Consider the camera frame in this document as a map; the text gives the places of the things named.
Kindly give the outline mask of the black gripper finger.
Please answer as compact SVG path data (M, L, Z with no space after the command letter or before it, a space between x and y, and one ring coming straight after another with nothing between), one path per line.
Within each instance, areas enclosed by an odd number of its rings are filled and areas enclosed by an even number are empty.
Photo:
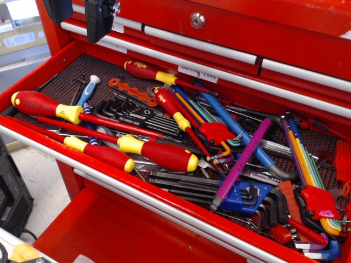
M87 39L96 43L112 30L116 14L120 12L120 2L115 0L85 1Z
M49 18L55 24L60 24L73 16L72 0L43 0Z

